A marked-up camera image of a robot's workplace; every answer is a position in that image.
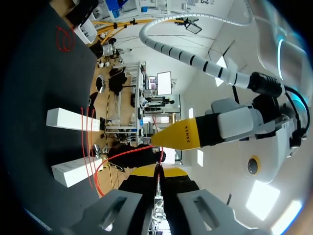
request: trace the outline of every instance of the wooden floor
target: wooden floor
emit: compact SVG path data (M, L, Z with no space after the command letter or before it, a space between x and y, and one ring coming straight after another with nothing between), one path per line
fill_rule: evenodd
M74 6L72 0L52 0L50 2L50 5L55 9L55 11L64 18L67 12ZM98 75L103 75L105 78L106 82L106 89L105 92L99 93L95 103L94 107L96 110L96 118L100 119L100 117L106 119L106 114L107 114L107 104L108 104L108 96L109 96L109 69L112 68L113 65L115 65L115 61L111 61L111 65L109 68L98 68L97 65L95 65L95 71L93 75L93 80L92 80L92 85L90 89L90 94L97 92L96 89L96 79ZM127 82L125 85L130 84L130 77L128 78ZM130 105L131 101L131 93L132 93L132 88L124 88L122 91L122 108L121 108L121 124L122 125L128 125L130 122L130 118L132 113L134 112L134 108ZM109 119L115 119L117 117L117 101L114 103L114 94L110 92L110 100L109 100L109 112L108 112L108 118ZM106 145L106 139L101 138L101 134L103 134L103 131L100 132L93 132L92 133L92 144L97 144L101 147L105 147ZM130 169L126 169L126 173L122 173L118 171L117 169L114 169L111 167L112 171L112 181L113 181L113 188L118 188L121 183L128 178L128 176L131 173ZM109 169L105 168L102 171L98 173L98 179L99 179L99 184L100 184L100 189L101 191L106 194L110 190L112 190L112 184L110 181L110 174L109 174Z

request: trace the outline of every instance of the metal rack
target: metal rack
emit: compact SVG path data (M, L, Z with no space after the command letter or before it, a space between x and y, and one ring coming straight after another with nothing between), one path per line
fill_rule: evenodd
M143 88L143 81L142 77L144 74L141 72L141 66L145 66L145 62L136 62L136 63L129 63L129 64L122 64L119 66L114 66L113 68L122 68L126 67L125 72L128 72L132 76L132 81L134 83L131 83L131 85L134 85L135 88L135 124L134 126L106 126L106 133L107 134L136 134L136 143L138 144L140 141L139 138L139 129L140 129L140 120L138 116L138 109L139 106L139 91ZM121 112L121 105L120 105L119 98L119 110L118 112Z

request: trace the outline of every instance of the ceiling light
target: ceiling light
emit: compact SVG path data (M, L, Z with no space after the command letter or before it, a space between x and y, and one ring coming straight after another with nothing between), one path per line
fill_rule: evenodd
M282 234L288 226L292 223L294 218L298 215L301 210L302 205L298 201L292 201L282 216L278 219L278 221L272 227L272 232L274 235Z
M187 29L189 32L192 32L192 33L194 33L194 34L197 34L197 33L199 33L199 32L202 30L201 27L197 26L197 25L196 25L195 23L193 23L193 22L191 22L191 23L186 27L186 29Z
M157 95L171 94L172 81L171 72L160 72L157 74Z
M188 113L189 113L189 118L194 117L194 109L193 108L189 109Z
M279 193L280 190L260 181L255 181L246 207L259 219L265 220L274 207Z
M203 152L201 150L197 150L197 163L203 167Z
M219 65L219 66L221 66L221 67L223 67L223 68L225 68L225 69L227 69L227 65L226 65L226 62L225 62L223 56L221 56L221 57L219 58L219 60L217 61L216 64ZM216 82L216 86L219 87L224 81L221 80L221 79L219 79L218 77L215 77L215 82Z

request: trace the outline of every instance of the black connector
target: black connector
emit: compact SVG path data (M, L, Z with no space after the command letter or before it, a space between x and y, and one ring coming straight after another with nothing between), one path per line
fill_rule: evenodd
M259 72L254 72L250 76L248 89L272 97L279 97L283 93L282 85L276 78Z
M129 23L130 23L130 24L133 24L133 25L138 24L138 23L136 22L135 18L133 18L132 21L129 21Z

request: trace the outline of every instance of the black circular sensor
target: black circular sensor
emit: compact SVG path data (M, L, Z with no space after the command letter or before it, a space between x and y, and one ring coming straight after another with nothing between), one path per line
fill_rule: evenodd
M254 158L251 158L248 162L248 171L252 174L255 175L256 172L258 171L258 163Z

